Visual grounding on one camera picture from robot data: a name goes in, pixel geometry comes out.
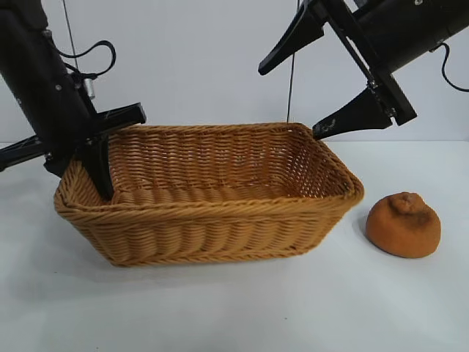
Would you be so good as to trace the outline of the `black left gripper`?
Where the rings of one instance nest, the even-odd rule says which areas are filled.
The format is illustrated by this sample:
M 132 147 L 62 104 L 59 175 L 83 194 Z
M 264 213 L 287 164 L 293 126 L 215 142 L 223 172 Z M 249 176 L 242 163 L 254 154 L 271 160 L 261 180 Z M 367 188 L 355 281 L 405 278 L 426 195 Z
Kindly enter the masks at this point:
M 1 22 L 1 76 L 35 135 L 1 150 L 1 168 L 45 155 L 45 170 L 63 177 L 74 157 L 105 201 L 114 195 L 108 135 L 144 123 L 141 104 L 97 112 L 84 88 L 85 76 L 68 73 L 49 31 Z

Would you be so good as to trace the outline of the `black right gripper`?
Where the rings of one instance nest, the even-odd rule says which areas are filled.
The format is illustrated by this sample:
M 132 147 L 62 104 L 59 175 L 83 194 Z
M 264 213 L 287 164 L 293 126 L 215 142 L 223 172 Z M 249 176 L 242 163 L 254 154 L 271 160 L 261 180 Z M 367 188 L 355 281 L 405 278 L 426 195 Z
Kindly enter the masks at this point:
M 393 74 L 468 27 L 467 1 L 367 1 L 352 12 L 343 1 L 303 1 L 281 39 L 259 63 L 267 75 L 324 35 L 325 9 L 339 38 L 348 37 L 369 66 L 370 82 L 348 104 L 312 127 L 316 140 L 382 130 L 413 120 L 416 112 Z

